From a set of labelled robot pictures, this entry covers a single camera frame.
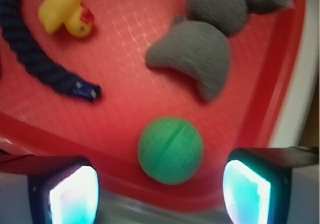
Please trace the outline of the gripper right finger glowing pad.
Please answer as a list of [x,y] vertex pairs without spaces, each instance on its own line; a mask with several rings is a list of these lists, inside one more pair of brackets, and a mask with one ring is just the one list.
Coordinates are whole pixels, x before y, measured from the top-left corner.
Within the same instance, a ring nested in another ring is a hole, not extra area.
[[236,148],[223,172],[223,198],[234,224],[318,224],[318,147]]

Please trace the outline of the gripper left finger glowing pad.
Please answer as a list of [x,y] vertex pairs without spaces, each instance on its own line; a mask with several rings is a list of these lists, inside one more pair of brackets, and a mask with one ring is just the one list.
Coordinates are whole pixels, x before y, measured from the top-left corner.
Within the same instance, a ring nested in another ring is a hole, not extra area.
[[84,156],[2,155],[2,224],[92,224],[99,178]]

